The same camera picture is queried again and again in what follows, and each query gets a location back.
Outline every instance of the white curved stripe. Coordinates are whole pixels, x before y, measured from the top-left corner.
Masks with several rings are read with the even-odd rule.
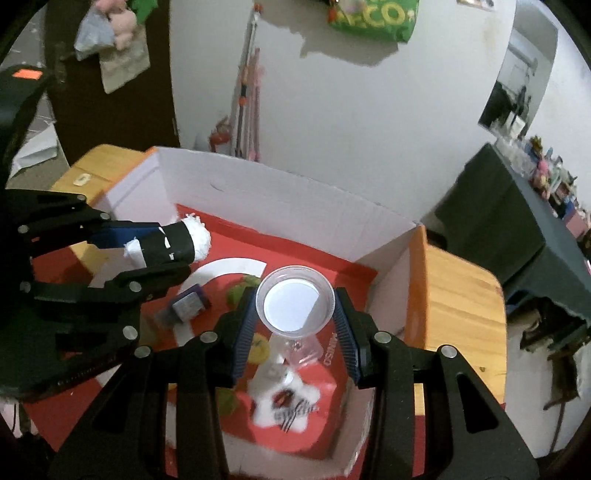
[[[266,266],[266,263],[252,258],[221,258],[220,260],[214,260],[191,273],[179,288],[177,295],[194,285],[203,286],[214,278],[231,273],[261,277]],[[183,346],[195,336],[189,322],[175,325],[173,330],[178,346]]]

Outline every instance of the black fabric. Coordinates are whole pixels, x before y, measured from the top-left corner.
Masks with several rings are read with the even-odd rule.
[[[139,239],[144,260],[147,267],[161,265],[168,262],[180,261],[188,264],[195,260],[195,247],[193,239],[183,222],[172,223],[162,227],[161,232],[157,230]]]
[[[448,250],[495,274],[506,299],[547,297],[591,325],[591,275],[575,238],[495,147],[466,164],[436,216]]]

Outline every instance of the orange label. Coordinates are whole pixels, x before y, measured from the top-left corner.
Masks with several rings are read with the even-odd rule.
[[[20,69],[18,72],[13,73],[12,76],[17,79],[27,80],[39,80],[43,75],[43,72],[39,70]]]

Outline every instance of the green bag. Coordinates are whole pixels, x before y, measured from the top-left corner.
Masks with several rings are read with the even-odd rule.
[[[366,0],[360,12],[345,13],[333,4],[329,23],[337,30],[379,40],[407,42],[417,21],[419,0]]]

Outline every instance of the cable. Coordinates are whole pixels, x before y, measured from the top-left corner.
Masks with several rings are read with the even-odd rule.
[[[17,404],[14,404],[14,420],[12,421],[12,432],[17,428]]]
[[[550,451],[548,453],[551,454],[554,449],[556,448],[556,444],[558,443],[558,435],[560,434],[560,428],[562,427],[562,421],[564,419],[564,411],[566,409],[566,402],[560,403],[560,412],[558,414],[558,422],[556,424],[556,431],[554,432],[554,438],[552,439],[552,445],[550,446]]]

